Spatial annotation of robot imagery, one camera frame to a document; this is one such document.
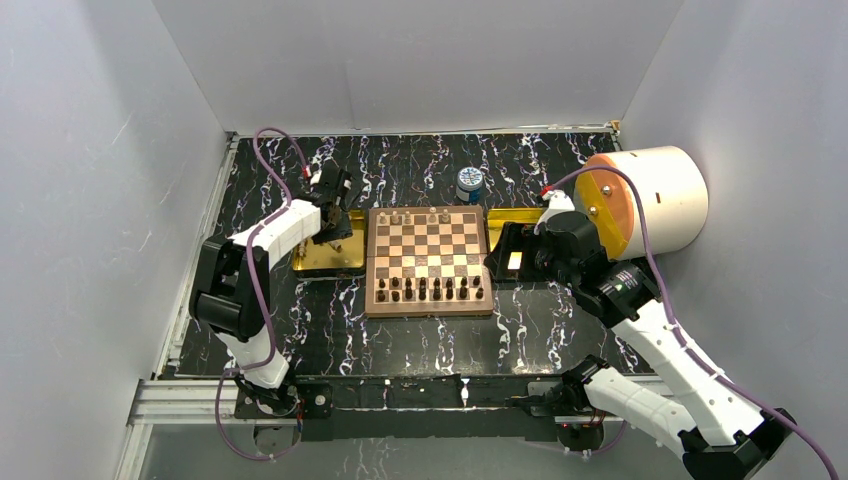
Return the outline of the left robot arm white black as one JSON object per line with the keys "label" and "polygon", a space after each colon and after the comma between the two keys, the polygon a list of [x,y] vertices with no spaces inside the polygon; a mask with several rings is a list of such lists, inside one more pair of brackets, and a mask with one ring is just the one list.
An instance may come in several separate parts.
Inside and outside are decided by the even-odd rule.
{"label": "left robot arm white black", "polygon": [[307,240],[322,244],[352,235],[346,206],[352,184],[348,171],[324,167],[306,191],[253,226],[229,237],[210,237],[201,246],[189,314],[227,346],[238,375],[261,388],[260,403],[275,416],[294,411],[299,391],[284,380],[289,361],[273,332],[270,273]]}

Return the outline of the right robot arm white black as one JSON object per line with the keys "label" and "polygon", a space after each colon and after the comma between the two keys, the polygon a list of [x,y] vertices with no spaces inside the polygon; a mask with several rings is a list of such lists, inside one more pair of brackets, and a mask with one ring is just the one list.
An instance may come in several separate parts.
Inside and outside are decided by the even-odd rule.
{"label": "right robot arm white black", "polygon": [[670,389],[664,397],[590,355],[512,405],[531,414],[592,410],[621,417],[679,457],[695,479],[749,479],[789,437],[791,418],[731,389],[682,327],[667,318],[655,277],[640,261],[612,260],[595,224],[562,192],[535,223],[506,222],[485,266],[498,280],[551,281],[623,339]]}

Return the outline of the wooden chess board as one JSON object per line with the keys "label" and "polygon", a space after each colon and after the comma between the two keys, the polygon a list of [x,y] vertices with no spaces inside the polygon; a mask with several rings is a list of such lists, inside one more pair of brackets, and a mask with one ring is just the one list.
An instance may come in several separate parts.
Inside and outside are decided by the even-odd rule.
{"label": "wooden chess board", "polygon": [[[429,208],[437,210],[436,224],[428,224]],[[365,314],[369,318],[488,316],[494,311],[494,290],[490,272],[484,265],[489,254],[484,210],[479,205],[423,206],[374,208],[368,211],[366,238]],[[444,210],[451,221],[441,220]],[[399,225],[391,224],[391,214],[397,211]],[[406,211],[412,214],[413,223],[405,225]],[[378,215],[385,212],[387,224],[378,224]],[[474,286],[474,276],[481,277]],[[391,279],[397,277],[400,286],[393,288]],[[420,300],[419,279],[427,279],[427,298]],[[440,278],[442,298],[431,298],[434,278]],[[467,277],[468,298],[458,297],[461,277]],[[413,298],[405,299],[405,280],[412,279]],[[454,297],[445,298],[445,280],[453,278]],[[380,289],[378,280],[384,279],[386,287]],[[482,299],[476,299],[478,288],[484,289]],[[384,302],[377,301],[377,292],[386,294]],[[391,293],[398,291],[400,300],[393,302]]]}

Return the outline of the left gold tin tray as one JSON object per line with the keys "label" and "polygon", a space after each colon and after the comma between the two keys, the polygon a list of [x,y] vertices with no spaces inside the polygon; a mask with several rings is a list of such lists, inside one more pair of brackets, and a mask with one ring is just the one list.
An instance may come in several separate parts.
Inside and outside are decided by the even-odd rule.
{"label": "left gold tin tray", "polygon": [[330,243],[316,245],[308,240],[305,247],[296,250],[292,269],[299,279],[333,280],[362,277],[366,271],[366,215],[362,209],[349,213],[352,236],[338,240],[339,250]]}

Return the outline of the gold tin tray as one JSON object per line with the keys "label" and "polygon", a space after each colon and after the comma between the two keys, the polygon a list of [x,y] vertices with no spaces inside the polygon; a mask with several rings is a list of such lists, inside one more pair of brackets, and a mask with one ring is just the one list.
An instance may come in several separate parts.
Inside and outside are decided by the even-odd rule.
{"label": "gold tin tray", "polygon": [[545,211],[539,207],[492,208],[487,213],[487,228],[494,232],[502,230],[508,222],[536,224]]}
{"label": "gold tin tray", "polygon": [[305,247],[296,250],[292,269],[299,279],[333,280],[362,277],[366,271],[366,215],[362,209],[349,213],[352,236],[338,240],[339,250],[330,243],[316,245],[308,240]]}

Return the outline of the right gold tin tray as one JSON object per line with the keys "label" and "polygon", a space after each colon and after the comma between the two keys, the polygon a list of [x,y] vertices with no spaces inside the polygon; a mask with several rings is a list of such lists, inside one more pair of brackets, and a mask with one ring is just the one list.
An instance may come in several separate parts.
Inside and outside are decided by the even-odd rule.
{"label": "right gold tin tray", "polygon": [[545,211],[539,207],[492,208],[487,213],[487,228],[494,232],[502,230],[508,222],[536,224]]}

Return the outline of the blue white small jar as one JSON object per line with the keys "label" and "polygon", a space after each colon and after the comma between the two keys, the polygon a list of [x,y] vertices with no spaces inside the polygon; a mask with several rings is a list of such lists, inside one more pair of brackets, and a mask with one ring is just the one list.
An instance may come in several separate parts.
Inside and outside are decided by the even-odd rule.
{"label": "blue white small jar", "polygon": [[477,204],[484,185],[483,172],[472,166],[460,169],[456,178],[456,197],[465,204]]}

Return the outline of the white cylinder orange lid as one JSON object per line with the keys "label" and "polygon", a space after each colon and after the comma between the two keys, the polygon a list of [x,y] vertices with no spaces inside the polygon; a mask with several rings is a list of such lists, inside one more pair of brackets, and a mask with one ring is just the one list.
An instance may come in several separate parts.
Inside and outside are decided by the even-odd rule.
{"label": "white cylinder orange lid", "polygon": [[601,153],[586,165],[613,167],[630,179],[595,169],[576,180],[575,194],[610,259],[645,255],[642,218],[655,255],[680,250],[701,232],[708,215],[708,191],[696,163],[684,150],[664,146]]}

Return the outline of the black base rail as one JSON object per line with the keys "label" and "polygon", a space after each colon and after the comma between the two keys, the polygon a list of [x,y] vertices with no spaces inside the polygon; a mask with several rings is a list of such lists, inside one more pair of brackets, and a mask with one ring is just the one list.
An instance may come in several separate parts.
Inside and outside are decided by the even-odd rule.
{"label": "black base rail", "polygon": [[615,416],[555,396],[557,375],[300,376],[287,408],[239,392],[234,415],[263,426],[300,420],[305,441],[394,437],[519,438],[581,454],[618,438]]}

